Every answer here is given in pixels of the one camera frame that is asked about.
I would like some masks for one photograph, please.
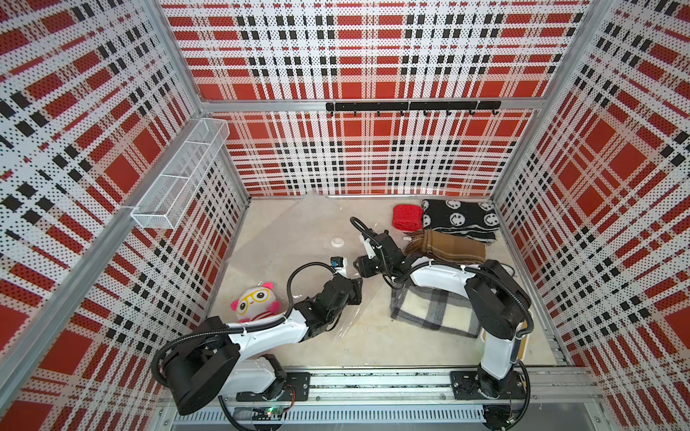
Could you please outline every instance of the wire mesh basket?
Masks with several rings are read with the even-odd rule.
[[[132,212],[143,228],[175,229],[228,138],[228,123],[202,119]]]

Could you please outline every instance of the plaid wall panel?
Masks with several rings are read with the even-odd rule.
[[[0,355],[189,117],[137,1],[0,3]]]
[[[251,195],[488,197],[531,111],[216,114]]]
[[[160,0],[207,100],[533,97],[589,1]]]
[[[147,430],[161,388],[150,356],[205,317],[241,211],[215,161],[179,228],[135,228],[0,430]]]
[[[499,200],[624,428],[690,426],[690,4],[617,1]]]

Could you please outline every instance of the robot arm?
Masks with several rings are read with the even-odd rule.
[[[333,266],[338,259],[342,260],[332,259]],[[228,325],[219,317],[211,317],[191,334],[173,341],[172,347],[164,346],[155,355],[152,370],[158,370],[159,353],[172,350],[161,364],[163,381],[160,377],[157,380],[170,388],[178,412],[196,412],[219,393],[249,391],[263,393],[266,399],[280,395],[286,373],[275,358],[248,358],[282,344],[316,337],[337,320],[347,305],[362,302],[362,279],[347,279],[341,275],[343,270],[333,272],[333,279],[326,282],[323,291],[294,304],[285,314]]]
[[[377,234],[355,217],[351,222],[361,232],[359,239],[366,251],[355,261],[362,277],[383,274],[389,277],[389,284],[447,290],[469,299],[486,330],[484,355],[477,367],[480,393],[488,399],[498,398],[517,362],[520,340],[533,328],[529,295],[497,261],[457,265],[419,255],[405,256],[388,231]],[[528,328],[517,331],[523,321]]]

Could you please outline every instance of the black mounting plate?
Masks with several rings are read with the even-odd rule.
[[[309,381],[311,374],[308,372],[289,372],[287,384],[295,389],[295,401],[306,401],[309,398]],[[240,392],[235,397],[239,402],[253,402],[253,401],[292,401],[293,394],[289,390],[283,391],[275,400],[265,400],[261,394],[254,392]]]
[[[451,388],[453,389],[455,399],[490,401],[477,391],[479,384],[475,384],[477,382],[476,376],[476,371],[451,371]],[[514,370],[508,383],[506,383],[505,390],[501,392],[498,399],[524,399],[524,396],[525,389],[520,379],[520,373]]]

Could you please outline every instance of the black cable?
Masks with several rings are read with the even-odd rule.
[[[350,223],[352,223],[353,226],[355,226],[355,229],[359,230],[362,233],[362,236],[365,239],[369,239],[369,245],[371,245],[372,249],[374,250],[374,253],[376,256],[379,258],[381,261],[381,266],[382,272],[387,275],[388,277],[391,277],[391,269],[388,267],[388,257],[386,256],[386,249],[384,249],[381,244],[376,241],[375,239],[375,232],[371,229],[369,229],[362,220],[359,220],[357,217],[350,217]]]
[[[256,431],[252,430],[250,428],[244,427],[240,425],[235,418],[230,414],[230,410],[228,410],[228,406],[225,405],[225,400],[223,400],[223,396],[219,395],[218,396],[218,402],[220,403],[220,408],[223,410],[223,414],[225,414],[225,417],[228,419],[228,422],[230,422],[235,428],[237,428],[239,431]],[[276,431],[278,428],[280,428],[283,424],[279,423],[276,428],[274,428],[272,425],[269,425],[270,428],[266,429],[265,431]]]
[[[519,359],[517,360],[517,364],[522,369],[522,376],[524,377],[524,384],[525,384],[524,396],[525,396],[525,398],[524,398],[524,404],[522,405],[522,408],[520,409],[520,413],[517,414],[515,421],[506,427],[506,430],[510,430],[512,427],[515,426],[516,423],[520,422],[520,419],[522,419],[525,412],[527,411],[527,407],[529,407],[529,399],[532,397],[532,390],[531,390],[531,386],[529,384],[529,374],[527,374],[527,368],[524,366],[522,361]]]
[[[304,265],[300,266],[298,269],[294,270],[292,274],[290,274],[290,277],[288,278],[288,285],[286,286],[286,291],[288,293],[288,310],[285,312],[285,320],[290,317],[290,313],[293,312],[293,306],[295,305],[295,300],[293,298],[293,289],[292,289],[292,284],[293,284],[293,279],[295,278],[295,275],[299,273],[299,271],[302,271],[304,268],[309,268],[310,266],[323,266],[324,268],[327,268],[329,271],[331,271],[332,274],[335,275],[335,268],[331,265],[328,265],[327,263],[323,262],[309,262],[305,263]]]
[[[359,220],[357,217],[350,217],[350,223],[352,223],[352,225],[355,226],[355,229],[359,230],[362,233],[362,235],[364,235],[365,238],[369,238],[375,245],[380,245],[374,239],[375,232],[373,230],[369,229],[362,222],[362,220]]]
[[[343,312],[341,311],[340,314],[338,315],[338,317],[336,318],[335,323],[333,324],[333,326],[331,326],[330,329],[327,329],[326,332],[330,332],[330,331],[334,330],[336,326],[338,326],[338,322],[340,322],[340,317],[341,317],[342,315],[343,315]]]
[[[512,427],[514,427],[522,417],[524,416],[525,412],[527,411],[527,408],[529,407],[529,400],[532,398],[532,391],[531,391],[531,385],[529,383],[529,374],[527,374],[527,368],[524,366],[521,360],[517,360],[517,364],[520,366],[522,369],[522,376],[524,378],[524,384],[525,384],[525,398],[524,398],[524,403],[522,404],[522,407],[520,408],[520,411],[518,412],[517,416],[514,418],[513,422],[501,426],[500,428],[494,428],[495,431],[507,431],[510,430]],[[506,422],[511,418],[511,414],[513,413],[513,409],[509,406],[505,405],[490,405],[485,408],[485,411],[487,410],[499,410],[506,412],[508,414],[508,419]]]
[[[216,329],[216,330],[211,330],[211,331],[206,331],[206,332],[198,332],[196,334],[187,334],[182,337],[179,337],[178,339],[172,340],[171,342],[167,343],[156,353],[153,355],[153,358],[151,359],[151,364],[150,364],[150,370],[151,370],[151,375],[153,375],[153,379],[158,382],[160,385],[163,387],[167,388],[168,387],[168,381],[166,380],[165,376],[161,373],[159,364],[161,361],[165,358],[166,354],[175,348],[175,346],[184,343],[185,341],[193,340],[196,338],[206,338],[206,337],[212,337],[214,335],[229,335],[229,334],[242,334],[245,332],[258,332],[258,331],[263,331],[267,329],[274,328],[281,323],[285,322],[290,314],[293,312],[293,306],[294,306],[294,299],[293,299],[293,291],[292,291],[292,282],[293,279],[295,278],[295,275],[304,268],[310,267],[310,266],[323,266],[325,268],[328,268],[328,270],[331,271],[331,273],[335,274],[335,268],[332,266],[328,265],[327,263],[323,262],[309,262],[305,263],[304,265],[300,266],[298,269],[294,270],[293,273],[290,275],[290,278],[288,278],[288,284],[286,286],[286,291],[288,295],[288,309],[285,311],[285,314],[280,317],[280,319],[277,319],[275,321],[269,322],[269,323],[258,323],[255,325],[243,325],[243,326],[234,326],[234,327],[227,327],[223,329]]]
[[[410,270],[405,273],[400,278],[396,278],[395,282],[396,283],[402,283],[403,281],[407,280],[410,275],[421,268],[424,268],[429,265],[440,265],[440,266],[448,266],[450,268],[455,268],[458,270],[464,270],[467,272],[471,272],[473,274],[476,274],[477,276],[483,278],[485,281],[490,282],[492,285],[494,285],[497,289],[501,289],[505,294],[507,294],[516,304],[517,307],[520,309],[522,312],[522,315],[524,316],[524,320],[527,322],[527,328],[521,329],[515,333],[516,338],[522,338],[524,335],[529,334],[534,330],[534,321],[532,320],[531,314],[529,314],[529,311],[527,310],[527,307],[522,303],[520,298],[510,289],[508,289],[501,279],[499,279],[497,276],[490,274],[487,271],[483,271],[477,268],[472,268],[471,266],[464,266],[460,265],[457,263],[451,263],[451,262],[440,262],[440,261],[429,261],[429,262],[424,262],[420,263],[419,265],[415,265]]]

